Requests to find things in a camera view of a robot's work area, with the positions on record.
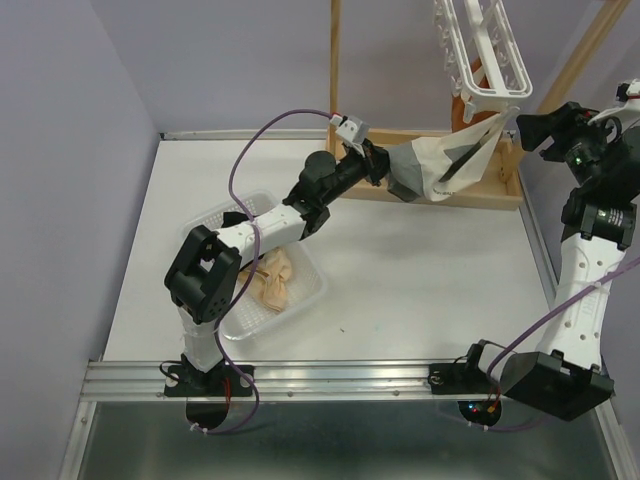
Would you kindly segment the grey underwear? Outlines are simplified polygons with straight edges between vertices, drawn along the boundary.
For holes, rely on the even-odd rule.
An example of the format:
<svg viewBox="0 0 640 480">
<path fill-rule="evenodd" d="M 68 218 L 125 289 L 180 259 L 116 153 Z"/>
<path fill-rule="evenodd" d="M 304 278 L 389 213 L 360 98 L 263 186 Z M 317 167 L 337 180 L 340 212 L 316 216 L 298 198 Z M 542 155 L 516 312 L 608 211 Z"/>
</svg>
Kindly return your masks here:
<svg viewBox="0 0 640 480">
<path fill-rule="evenodd" d="M 441 202 L 478 183 L 518 107 L 442 137 L 422 136 L 388 148 L 387 191 L 403 202 Z"/>
</svg>

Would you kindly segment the beige striped underwear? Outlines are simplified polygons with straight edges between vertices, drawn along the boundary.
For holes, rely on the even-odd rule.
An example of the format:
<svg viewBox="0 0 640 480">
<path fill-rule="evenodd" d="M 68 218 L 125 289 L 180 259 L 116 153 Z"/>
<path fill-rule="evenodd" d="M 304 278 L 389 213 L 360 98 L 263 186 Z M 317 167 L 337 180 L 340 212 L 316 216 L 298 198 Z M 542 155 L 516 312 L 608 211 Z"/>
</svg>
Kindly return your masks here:
<svg viewBox="0 0 640 480">
<path fill-rule="evenodd" d="M 267 309 L 281 313 L 288 304 L 287 283 L 292 276 L 292 263 L 285 250 L 273 249 L 259 259 L 247 293 Z"/>
</svg>

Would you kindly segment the black underwear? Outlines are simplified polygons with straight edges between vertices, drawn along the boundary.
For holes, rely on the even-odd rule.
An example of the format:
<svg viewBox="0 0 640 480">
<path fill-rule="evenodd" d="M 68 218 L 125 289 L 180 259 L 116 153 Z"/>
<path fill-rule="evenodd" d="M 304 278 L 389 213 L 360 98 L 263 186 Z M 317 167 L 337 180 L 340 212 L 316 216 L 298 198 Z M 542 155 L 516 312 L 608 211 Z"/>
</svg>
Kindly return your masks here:
<svg viewBox="0 0 640 480">
<path fill-rule="evenodd" d="M 248 217 L 243 212 L 239 211 L 227 211 L 223 213 L 222 216 L 222 228 L 231 228 L 233 226 L 239 225 L 248 220 Z"/>
</svg>

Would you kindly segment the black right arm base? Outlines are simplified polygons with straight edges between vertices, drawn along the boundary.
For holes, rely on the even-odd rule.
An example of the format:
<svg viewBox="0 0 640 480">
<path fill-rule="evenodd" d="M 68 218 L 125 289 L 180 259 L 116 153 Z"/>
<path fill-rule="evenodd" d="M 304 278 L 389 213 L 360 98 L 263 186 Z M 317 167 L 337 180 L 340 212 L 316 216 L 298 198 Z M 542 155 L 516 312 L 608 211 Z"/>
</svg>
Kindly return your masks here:
<svg viewBox="0 0 640 480">
<path fill-rule="evenodd" d="M 489 394 L 496 392 L 485 373 L 462 361 L 428 365 L 427 382 L 434 395 Z"/>
</svg>

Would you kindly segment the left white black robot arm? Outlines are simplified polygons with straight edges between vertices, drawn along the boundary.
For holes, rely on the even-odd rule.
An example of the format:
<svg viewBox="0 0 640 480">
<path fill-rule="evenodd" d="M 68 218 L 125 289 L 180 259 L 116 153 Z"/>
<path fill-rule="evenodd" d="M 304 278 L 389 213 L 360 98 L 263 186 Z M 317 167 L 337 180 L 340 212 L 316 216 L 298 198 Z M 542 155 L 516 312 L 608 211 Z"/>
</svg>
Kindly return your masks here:
<svg viewBox="0 0 640 480">
<path fill-rule="evenodd" d="M 307 157 L 288 196 L 271 210 L 252 216 L 242 208 L 229 214 L 229 226 L 190 230 L 164 285 L 185 320 L 182 363 L 191 386 L 210 394 L 222 384 L 223 354 L 215 330 L 233 307 L 241 270 L 277 247 L 315 234 L 330 217 L 330 203 L 362 180 L 378 186 L 389 171 L 389 153 L 368 139 L 360 147 L 348 147 L 341 160 L 316 151 Z"/>
</svg>

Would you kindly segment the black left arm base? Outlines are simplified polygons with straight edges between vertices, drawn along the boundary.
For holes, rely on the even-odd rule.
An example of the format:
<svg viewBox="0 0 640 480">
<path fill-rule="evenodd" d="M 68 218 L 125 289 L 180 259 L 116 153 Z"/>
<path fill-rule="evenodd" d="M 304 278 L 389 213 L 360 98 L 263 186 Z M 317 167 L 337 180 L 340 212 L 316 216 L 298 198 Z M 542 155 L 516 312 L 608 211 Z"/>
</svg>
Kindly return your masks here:
<svg viewBox="0 0 640 480">
<path fill-rule="evenodd" d="M 254 395 L 248 380 L 224 360 L 207 373 L 177 360 L 161 362 L 158 369 L 165 377 L 163 394 L 169 398 L 249 398 Z"/>
</svg>

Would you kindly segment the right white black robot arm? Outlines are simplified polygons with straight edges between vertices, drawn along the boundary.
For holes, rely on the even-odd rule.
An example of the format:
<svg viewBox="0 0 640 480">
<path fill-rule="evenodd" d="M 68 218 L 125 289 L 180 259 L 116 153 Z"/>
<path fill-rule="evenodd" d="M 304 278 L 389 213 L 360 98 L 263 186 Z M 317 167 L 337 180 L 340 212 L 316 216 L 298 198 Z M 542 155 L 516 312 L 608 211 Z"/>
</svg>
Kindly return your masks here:
<svg viewBox="0 0 640 480">
<path fill-rule="evenodd" d="M 596 111 L 568 102 L 548 114 L 520 115 L 521 147 L 566 165 L 578 185 L 563 207 L 561 274 L 554 306 L 508 346 L 474 344 L 460 366 L 463 384 L 497 392 L 571 421 L 610 399 L 601 330 L 613 280 L 638 266 L 623 261 L 636 229 L 639 101 Z"/>
</svg>

